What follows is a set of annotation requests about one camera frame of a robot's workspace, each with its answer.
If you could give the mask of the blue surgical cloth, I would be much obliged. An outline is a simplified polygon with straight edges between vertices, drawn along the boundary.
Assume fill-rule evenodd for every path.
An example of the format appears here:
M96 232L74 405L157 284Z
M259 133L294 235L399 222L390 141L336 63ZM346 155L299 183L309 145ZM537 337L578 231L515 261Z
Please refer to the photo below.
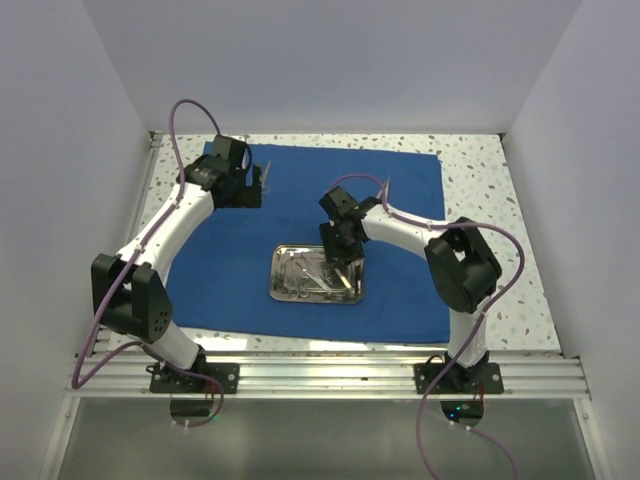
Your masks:
M380 343L449 338L449 311L425 260L400 248L365 247L364 296L351 305L282 302L269 293L274 249L318 244L326 220L320 198L334 183L357 199L390 185L391 205L431 219L445 216L442 171L433 155L378 150L256 145L269 168L258 209L220 209L175 257L167 292L182 327Z

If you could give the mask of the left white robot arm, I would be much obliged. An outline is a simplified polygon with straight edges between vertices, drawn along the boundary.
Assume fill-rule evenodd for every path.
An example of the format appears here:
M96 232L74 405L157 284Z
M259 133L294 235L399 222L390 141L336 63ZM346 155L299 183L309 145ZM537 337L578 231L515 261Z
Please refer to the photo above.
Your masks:
M261 206L262 168L245 166L245 157L197 158L180 172L165 203L134 239L113 255L98 255L91 265L99 324L174 365L173 381L189 393L205 386L208 369L196 360L199 345L173 319L168 274L186 241L215 211Z

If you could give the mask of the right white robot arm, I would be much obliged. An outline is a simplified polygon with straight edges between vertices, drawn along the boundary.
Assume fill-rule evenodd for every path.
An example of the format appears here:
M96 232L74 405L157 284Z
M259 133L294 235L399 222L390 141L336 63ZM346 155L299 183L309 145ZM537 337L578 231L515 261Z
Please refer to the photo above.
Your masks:
M478 323L502 276L502 268L479 228L462 217L450 225L398 210L382 200L357 201L337 190L319 205L328 221L319 227L327 261L349 265L364 258L363 245L383 242L417 255L428 264L439 298L450 310L445 369L451 389L468 392L481 380L487 359L485 326Z

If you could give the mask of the steel pointed tweezers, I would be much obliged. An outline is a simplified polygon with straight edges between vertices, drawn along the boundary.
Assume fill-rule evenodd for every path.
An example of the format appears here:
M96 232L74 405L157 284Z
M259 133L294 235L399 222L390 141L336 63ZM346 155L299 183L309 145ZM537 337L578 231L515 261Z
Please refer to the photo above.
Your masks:
M262 172L262 176L261 176L262 187L268 187L267 179L268 179L269 173L271 171L271 167L272 167L272 161L269 160L267 162L266 166L264 167L263 172Z
M384 202L386 202L388 200L388 197L389 197L390 182L391 182L391 178L388 177L384 181L383 186L382 186L382 188L380 190L380 199L383 200Z

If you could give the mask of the steel instrument tray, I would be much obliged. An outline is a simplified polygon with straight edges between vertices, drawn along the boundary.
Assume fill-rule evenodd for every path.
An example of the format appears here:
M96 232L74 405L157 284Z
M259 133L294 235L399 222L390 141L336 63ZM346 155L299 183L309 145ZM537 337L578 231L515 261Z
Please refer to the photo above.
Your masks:
M287 301L281 299L276 292L278 285L278 268L289 257L298 258L306 273L309 276L304 283L311 292L309 301ZM351 296L343 287L341 281L337 277L333 266L328 265L324 257L324 249L319 245L306 244L281 244L277 246L272 254L272 261L269 276L269 295L272 299L281 302L298 302L312 304L356 304L364 298L365 288L365 269L364 260L363 268L357 272L360 278L361 293L357 296Z

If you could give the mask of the steel surgical scissors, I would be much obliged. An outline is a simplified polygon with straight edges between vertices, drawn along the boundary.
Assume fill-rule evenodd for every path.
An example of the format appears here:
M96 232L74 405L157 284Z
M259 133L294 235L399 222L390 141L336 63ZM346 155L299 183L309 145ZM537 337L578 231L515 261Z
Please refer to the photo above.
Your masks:
M289 256L278 268L278 277L276 292L281 299L287 301L311 299L311 292L304 285L309 276L298 258Z

